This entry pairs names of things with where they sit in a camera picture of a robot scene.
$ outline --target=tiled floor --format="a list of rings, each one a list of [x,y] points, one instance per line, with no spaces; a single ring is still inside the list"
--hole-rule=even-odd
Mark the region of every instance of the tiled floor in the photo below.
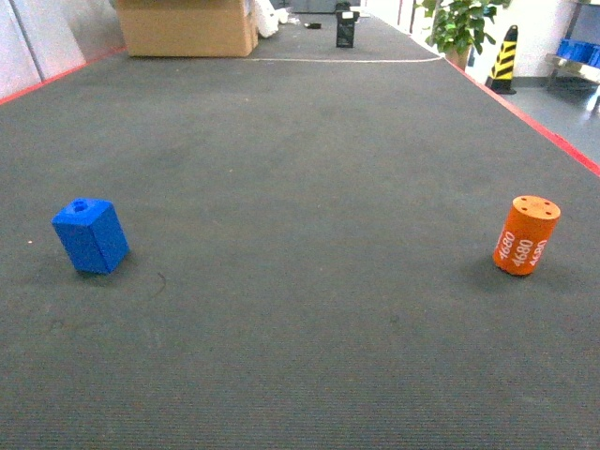
[[[600,111],[594,109],[600,94],[597,86],[558,82],[550,90],[544,87],[516,90],[515,95],[504,98],[600,164]]]

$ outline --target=red tape line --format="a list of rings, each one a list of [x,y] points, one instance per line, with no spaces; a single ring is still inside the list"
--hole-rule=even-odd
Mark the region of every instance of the red tape line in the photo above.
[[[550,142],[552,142],[554,145],[559,147],[567,155],[569,155],[571,158],[573,158],[579,164],[584,166],[590,172],[594,173],[597,176],[600,176],[600,165],[598,165],[597,163],[595,163],[594,161],[592,161],[591,159],[586,157],[573,144],[571,144],[569,141],[567,141],[563,136],[556,134],[553,131],[550,131],[549,129],[544,127],[542,124],[540,124],[538,121],[536,121],[534,118],[532,118],[530,115],[526,114],[525,112],[523,112],[522,110],[517,108],[515,105],[510,103],[508,100],[499,96],[494,91],[488,89],[483,84],[480,84],[479,82],[477,82],[475,80],[475,78],[473,78],[471,75],[467,74],[466,72],[464,72],[463,70],[461,70],[460,68],[455,66],[454,64],[452,64],[452,63],[450,63],[450,64],[452,66],[454,66],[454,68],[456,70],[458,70],[460,73],[462,73],[469,81],[471,81],[471,83],[476,85],[479,89],[481,89],[486,94],[488,94],[490,97],[492,97],[494,100],[496,100],[498,103],[503,105],[504,108],[506,108],[509,112],[514,114],[516,117],[521,119],[523,122],[525,122],[527,125],[529,125],[531,128],[533,128],[539,134],[541,134],[546,139],[548,139]]]

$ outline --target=blue crate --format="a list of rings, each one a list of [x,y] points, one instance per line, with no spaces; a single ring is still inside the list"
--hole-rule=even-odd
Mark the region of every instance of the blue crate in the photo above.
[[[590,62],[588,64],[590,66],[594,66],[595,68],[600,68],[600,45],[594,45],[592,57],[590,58]]]
[[[589,42],[563,39],[556,54],[562,58],[589,64],[596,46]]]
[[[562,39],[561,45],[559,45],[559,50],[556,51],[556,54],[558,56],[560,56],[561,58],[569,59],[569,56],[571,55],[571,51],[573,51],[573,48],[571,47],[571,40],[570,39]]]
[[[76,270],[110,274],[129,252],[111,202],[76,199],[52,219]]]

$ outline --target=plant pot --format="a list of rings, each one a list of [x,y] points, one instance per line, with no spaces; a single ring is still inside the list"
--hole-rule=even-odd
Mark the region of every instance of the plant pot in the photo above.
[[[456,49],[450,49],[445,53],[445,57],[448,61],[460,68],[463,72],[469,62],[469,54],[471,53],[471,47],[465,50],[463,53],[457,53]]]

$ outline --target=hole on blue block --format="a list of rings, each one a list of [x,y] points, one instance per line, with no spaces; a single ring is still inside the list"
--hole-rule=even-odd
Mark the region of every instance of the hole on blue block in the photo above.
[[[76,213],[81,213],[81,211],[85,211],[87,209],[87,203],[83,200],[78,200],[73,203],[73,211]]]

